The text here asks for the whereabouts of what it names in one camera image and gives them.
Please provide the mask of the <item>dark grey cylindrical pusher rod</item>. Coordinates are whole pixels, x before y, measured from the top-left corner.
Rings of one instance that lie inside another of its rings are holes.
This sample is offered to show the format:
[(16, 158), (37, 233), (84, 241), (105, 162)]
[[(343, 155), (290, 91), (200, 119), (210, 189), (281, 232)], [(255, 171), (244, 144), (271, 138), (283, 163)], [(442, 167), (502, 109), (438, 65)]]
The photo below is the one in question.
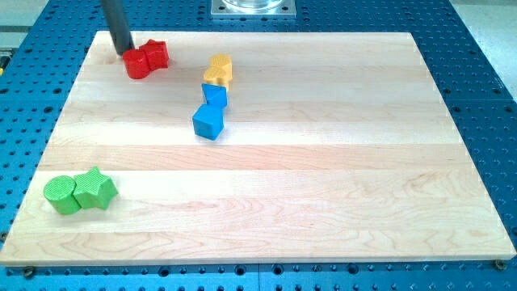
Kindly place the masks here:
[(134, 43), (122, 0), (100, 0), (116, 54), (123, 56)]

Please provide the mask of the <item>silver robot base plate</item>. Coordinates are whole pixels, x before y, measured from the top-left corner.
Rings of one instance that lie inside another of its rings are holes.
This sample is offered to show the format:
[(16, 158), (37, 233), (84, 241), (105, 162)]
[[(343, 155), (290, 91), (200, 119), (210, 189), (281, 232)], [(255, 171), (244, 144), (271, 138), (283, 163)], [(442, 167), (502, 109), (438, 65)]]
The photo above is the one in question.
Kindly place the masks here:
[(296, 17), (295, 0), (212, 0), (210, 14), (215, 19)]

